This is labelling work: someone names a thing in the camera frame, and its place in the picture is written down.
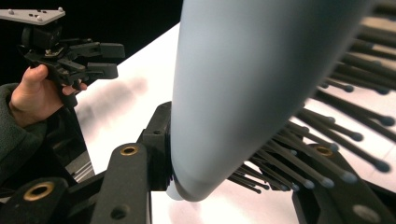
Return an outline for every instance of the hand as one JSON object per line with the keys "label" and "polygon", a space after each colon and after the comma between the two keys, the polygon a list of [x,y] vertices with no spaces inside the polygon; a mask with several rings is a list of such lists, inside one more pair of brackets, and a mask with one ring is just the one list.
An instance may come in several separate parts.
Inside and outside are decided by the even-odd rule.
{"label": "hand", "polygon": [[[48,69],[40,64],[36,68],[28,68],[22,77],[20,85],[12,92],[9,108],[18,125],[26,127],[47,119],[62,107],[63,103],[58,96],[55,84],[46,79]],[[80,84],[82,90],[87,85]],[[65,86],[63,93],[70,95],[74,90]]]}

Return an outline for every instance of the gray cylindrical object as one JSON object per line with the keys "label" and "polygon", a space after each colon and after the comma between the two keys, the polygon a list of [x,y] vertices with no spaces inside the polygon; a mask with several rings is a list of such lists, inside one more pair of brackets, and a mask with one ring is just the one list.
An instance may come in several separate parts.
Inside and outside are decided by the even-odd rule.
{"label": "gray cylindrical object", "polygon": [[177,192],[207,197],[346,50],[371,1],[185,0],[171,150]]}

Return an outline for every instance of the finger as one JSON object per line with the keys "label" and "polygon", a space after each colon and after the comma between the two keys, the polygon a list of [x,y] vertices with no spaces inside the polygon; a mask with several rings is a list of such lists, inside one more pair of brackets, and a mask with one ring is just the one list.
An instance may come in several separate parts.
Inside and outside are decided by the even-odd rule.
{"label": "finger", "polygon": [[47,66],[40,64],[36,68],[29,67],[23,74],[21,86],[23,88],[35,89],[40,87],[40,82],[48,75]]}
{"label": "finger", "polygon": [[[85,91],[85,90],[87,90],[87,88],[88,88],[87,85],[86,85],[85,83],[80,83],[79,86],[81,87],[81,90],[82,90],[82,91]],[[62,93],[63,93],[64,95],[70,95],[70,94],[72,94],[73,92],[77,92],[77,90],[73,89],[72,86],[65,86],[65,87],[62,89]]]}

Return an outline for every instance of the black background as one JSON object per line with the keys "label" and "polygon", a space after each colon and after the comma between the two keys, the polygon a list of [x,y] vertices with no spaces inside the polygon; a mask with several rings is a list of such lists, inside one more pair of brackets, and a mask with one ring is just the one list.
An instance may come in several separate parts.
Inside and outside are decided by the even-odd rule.
{"label": "black background", "polygon": [[[182,0],[2,0],[1,9],[57,9],[62,38],[121,43],[127,58],[180,21]],[[0,85],[19,82],[28,64],[18,53],[24,24],[0,20]]]}

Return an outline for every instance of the black clamp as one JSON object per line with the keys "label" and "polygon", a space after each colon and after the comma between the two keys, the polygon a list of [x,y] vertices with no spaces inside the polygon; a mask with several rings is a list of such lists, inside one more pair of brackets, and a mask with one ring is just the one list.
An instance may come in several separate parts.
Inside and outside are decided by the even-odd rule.
{"label": "black clamp", "polygon": [[75,63],[79,57],[102,56],[103,58],[124,58],[122,44],[99,43],[91,39],[61,39],[62,26],[57,21],[46,25],[28,25],[24,28],[20,52],[33,66],[44,64],[49,69],[48,79],[52,80],[66,107],[78,104],[76,95],[62,94],[63,86],[73,86],[80,91],[79,83],[96,79],[118,77],[115,63]]}

